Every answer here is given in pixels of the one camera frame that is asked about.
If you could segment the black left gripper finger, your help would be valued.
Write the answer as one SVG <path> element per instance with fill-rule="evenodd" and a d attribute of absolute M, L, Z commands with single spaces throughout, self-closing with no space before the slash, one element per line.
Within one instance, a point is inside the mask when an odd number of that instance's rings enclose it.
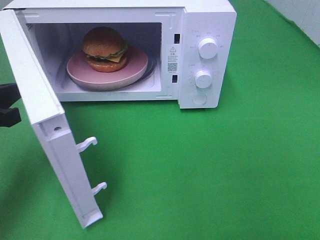
<path fill-rule="evenodd" d="M 0 126 L 10 128 L 21 122 L 21 116 L 17 107 L 0 109 Z"/>
<path fill-rule="evenodd" d="M 16 83 L 0 85 L 0 108 L 9 109 L 20 99 L 20 92 Z"/>

